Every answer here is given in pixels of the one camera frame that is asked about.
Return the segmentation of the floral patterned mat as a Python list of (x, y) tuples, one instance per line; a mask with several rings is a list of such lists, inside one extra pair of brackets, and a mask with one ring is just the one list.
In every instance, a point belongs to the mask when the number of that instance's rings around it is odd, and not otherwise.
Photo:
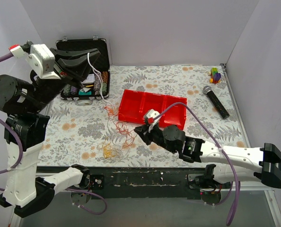
[(187, 136), (221, 146), (249, 146), (227, 77), (221, 66), (218, 84), (212, 90), (229, 113), (223, 119), (204, 94), (209, 84), (211, 66), (112, 66), (109, 97), (104, 100), (68, 101), (57, 97), (49, 105), (46, 138), (39, 154), (40, 166), (81, 164), (99, 167), (189, 167), (177, 154), (151, 143), (145, 144), (134, 132), (135, 124), (119, 118), (120, 102), (125, 90), (173, 95), (186, 98), (156, 107), (144, 106), (141, 117), (154, 119), (158, 114), (186, 116)]

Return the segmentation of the black poker chip case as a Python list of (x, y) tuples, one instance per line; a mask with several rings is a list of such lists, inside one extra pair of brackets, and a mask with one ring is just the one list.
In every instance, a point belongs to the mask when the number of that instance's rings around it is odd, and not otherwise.
[(62, 51), (85, 51), (98, 49), (100, 56), (96, 60), (86, 62), (86, 72), (88, 77), (82, 82), (83, 88), (67, 86), (61, 92), (61, 98), (68, 101), (107, 99), (110, 91), (110, 62), (106, 40), (98, 39), (71, 39), (58, 40), (56, 42), (58, 50)]

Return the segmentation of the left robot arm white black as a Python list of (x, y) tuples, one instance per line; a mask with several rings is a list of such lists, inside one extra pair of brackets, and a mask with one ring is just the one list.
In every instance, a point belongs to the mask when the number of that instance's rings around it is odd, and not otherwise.
[(90, 187), (90, 171), (75, 164), (60, 173), (36, 176), (49, 116), (41, 112), (67, 86), (81, 88), (91, 65), (100, 56), (98, 49), (61, 51), (45, 44), (14, 45), (10, 57), (21, 58), (32, 68), (30, 82), (0, 75), (0, 111), (8, 151), (6, 186), (0, 194), (0, 205), (13, 207), (25, 218), (45, 209), (59, 192), (75, 187), (84, 192)]

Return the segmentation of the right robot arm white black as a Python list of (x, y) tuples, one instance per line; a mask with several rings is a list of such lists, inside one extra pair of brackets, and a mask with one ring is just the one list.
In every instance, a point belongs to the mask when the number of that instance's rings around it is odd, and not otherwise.
[(144, 143), (155, 143), (188, 163), (206, 163), (206, 172), (197, 183), (214, 188), (232, 181), (261, 182), (281, 189), (281, 151), (271, 143), (262, 148), (217, 147), (216, 144), (186, 136), (175, 125), (161, 130), (158, 126), (142, 125), (134, 132)]

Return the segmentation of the black microphone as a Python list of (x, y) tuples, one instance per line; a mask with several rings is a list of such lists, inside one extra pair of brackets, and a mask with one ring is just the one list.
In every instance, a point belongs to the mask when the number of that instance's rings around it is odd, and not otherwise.
[(203, 88), (203, 92), (209, 98), (211, 103), (214, 105), (214, 107), (216, 108), (217, 112), (220, 114), (222, 119), (227, 119), (230, 117), (229, 113), (227, 112), (221, 101), (217, 98), (217, 96), (215, 95), (215, 93), (213, 92), (210, 86), (205, 86)]

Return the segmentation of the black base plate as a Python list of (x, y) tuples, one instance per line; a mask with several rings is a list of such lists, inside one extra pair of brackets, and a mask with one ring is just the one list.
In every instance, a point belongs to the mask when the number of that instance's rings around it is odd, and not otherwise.
[(163, 167), (88, 167), (91, 175), (104, 177), (93, 193), (115, 198), (201, 198), (198, 189), (189, 187), (189, 175), (202, 175), (204, 168)]

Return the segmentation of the colourful toy block train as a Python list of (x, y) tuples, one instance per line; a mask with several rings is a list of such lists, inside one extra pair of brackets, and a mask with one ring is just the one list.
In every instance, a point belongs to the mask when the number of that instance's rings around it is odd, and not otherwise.
[(221, 74), (219, 73), (217, 68), (211, 68), (211, 70), (208, 72), (208, 75), (210, 76), (210, 83), (220, 83)]

